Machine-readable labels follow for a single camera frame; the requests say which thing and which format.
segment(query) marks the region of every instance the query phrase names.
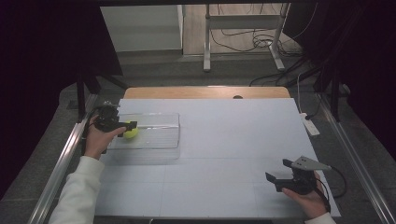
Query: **sleeve cuff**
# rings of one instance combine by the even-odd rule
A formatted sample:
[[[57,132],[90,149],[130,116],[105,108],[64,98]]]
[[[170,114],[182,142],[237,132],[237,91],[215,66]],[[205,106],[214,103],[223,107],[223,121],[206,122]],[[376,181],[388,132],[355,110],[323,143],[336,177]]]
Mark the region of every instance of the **sleeve cuff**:
[[[305,224],[319,224],[319,223],[335,224],[334,220],[330,216],[330,213],[325,213],[320,217],[315,217],[313,219],[305,221]]]
[[[105,165],[101,161],[91,157],[82,156],[79,159],[79,164],[75,173],[100,178],[104,169]]]

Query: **human hand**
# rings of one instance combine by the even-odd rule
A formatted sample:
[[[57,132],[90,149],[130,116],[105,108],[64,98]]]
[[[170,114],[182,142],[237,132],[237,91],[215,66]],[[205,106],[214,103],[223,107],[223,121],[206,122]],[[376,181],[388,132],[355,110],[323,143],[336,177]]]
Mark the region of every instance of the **human hand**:
[[[110,133],[104,133],[93,125],[95,119],[98,116],[93,117],[90,120],[90,127],[88,130],[88,136],[86,140],[84,156],[92,157],[99,160],[102,152],[106,150],[108,144],[110,144],[113,138],[126,131],[125,127],[120,127]]]
[[[318,173],[314,173],[315,178],[320,179]],[[323,192],[323,188],[319,181],[317,181],[317,187],[321,192]],[[323,214],[327,213],[324,202],[322,201],[320,196],[314,191],[306,195],[300,195],[290,189],[282,189],[282,192],[288,197],[292,198],[295,202],[297,202],[303,208],[304,212],[310,219],[320,217]]]

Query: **wooden floor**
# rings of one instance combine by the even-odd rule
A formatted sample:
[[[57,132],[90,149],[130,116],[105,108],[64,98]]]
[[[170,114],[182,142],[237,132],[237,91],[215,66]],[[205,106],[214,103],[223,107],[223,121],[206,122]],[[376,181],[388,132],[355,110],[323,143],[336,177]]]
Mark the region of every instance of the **wooden floor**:
[[[278,15],[282,4],[221,4],[210,5],[211,15]],[[204,54],[205,43],[205,5],[186,5],[183,29],[183,54],[202,55]],[[249,32],[241,35],[230,35],[242,32]],[[268,48],[255,48],[253,45],[253,35],[274,35],[275,30],[256,31],[253,30],[213,30],[213,37],[210,36],[211,53],[237,53],[237,52],[268,52]],[[285,42],[289,38],[281,35],[280,40]],[[296,48],[293,41],[288,41],[286,47]]]

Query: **yellow-green ball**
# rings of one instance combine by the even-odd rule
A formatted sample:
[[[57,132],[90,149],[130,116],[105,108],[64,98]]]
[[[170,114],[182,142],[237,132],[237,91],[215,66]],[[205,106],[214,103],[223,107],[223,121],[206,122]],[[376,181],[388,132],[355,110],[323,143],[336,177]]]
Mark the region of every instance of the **yellow-green ball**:
[[[138,132],[139,132],[139,130],[137,128],[134,128],[131,131],[125,132],[123,137],[124,138],[133,138],[137,135]]]

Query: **power strip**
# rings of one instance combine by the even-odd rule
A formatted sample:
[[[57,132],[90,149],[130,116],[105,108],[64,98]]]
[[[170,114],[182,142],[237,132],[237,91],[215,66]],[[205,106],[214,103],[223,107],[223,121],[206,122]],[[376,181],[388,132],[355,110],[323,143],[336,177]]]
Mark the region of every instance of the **power strip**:
[[[319,135],[320,134],[320,132],[318,131],[317,127],[312,122],[312,120],[305,119],[305,117],[306,117],[305,113],[301,113],[300,117],[301,117],[301,121],[303,122],[303,124],[304,124],[304,126],[306,128],[306,131],[309,133],[310,136],[315,136],[315,135]]]

